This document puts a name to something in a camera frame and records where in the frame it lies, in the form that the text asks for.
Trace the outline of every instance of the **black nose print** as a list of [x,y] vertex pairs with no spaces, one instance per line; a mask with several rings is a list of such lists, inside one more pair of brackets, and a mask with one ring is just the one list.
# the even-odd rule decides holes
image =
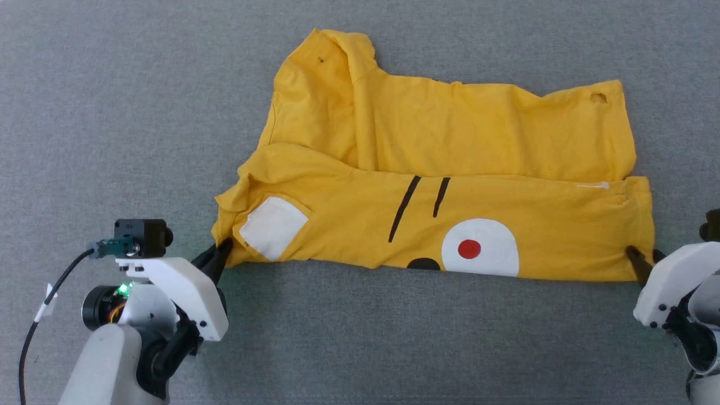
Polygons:
[[421,257],[408,263],[408,269],[440,270],[440,265],[428,257]]

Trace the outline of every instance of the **cartoon eye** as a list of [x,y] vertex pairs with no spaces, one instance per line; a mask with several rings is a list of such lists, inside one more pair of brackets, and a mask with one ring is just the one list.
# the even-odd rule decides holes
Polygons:
[[453,226],[442,246],[445,270],[516,277],[518,245],[508,227],[491,219],[474,218]]

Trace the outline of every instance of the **t-shirt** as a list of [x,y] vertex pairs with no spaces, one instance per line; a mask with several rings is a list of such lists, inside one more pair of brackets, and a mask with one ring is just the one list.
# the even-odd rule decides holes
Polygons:
[[320,259],[555,280],[635,280],[649,185],[619,81],[538,97],[380,69],[363,34],[314,30],[213,235],[228,264]]

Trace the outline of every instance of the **gray table surface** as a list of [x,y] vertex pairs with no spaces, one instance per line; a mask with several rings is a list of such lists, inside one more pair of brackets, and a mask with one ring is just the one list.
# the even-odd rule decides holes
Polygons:
[[[370,35],[391,74],[536,94],[623,81],[657,245],[720,207],[720,4],[692,1],[0,1],[0,404],[45,292],[116,218],[165,218],[169,254],[212,241],[214,195],[313,27]],[[31,404],[54,404],[89,333],[78,307],[121,280],[85,262],[38,329]],[[633,284],[324,262],[228,271],[230,331],[186,361],[174,404],[681,404],[687,365],[631,312]]]

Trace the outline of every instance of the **hole in fabric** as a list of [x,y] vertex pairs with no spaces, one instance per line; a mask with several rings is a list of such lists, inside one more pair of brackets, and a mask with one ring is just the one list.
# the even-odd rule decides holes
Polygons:
[[590,95],[590,101],[598,104],[608,104],[608,98],[603,93],[593,93]]

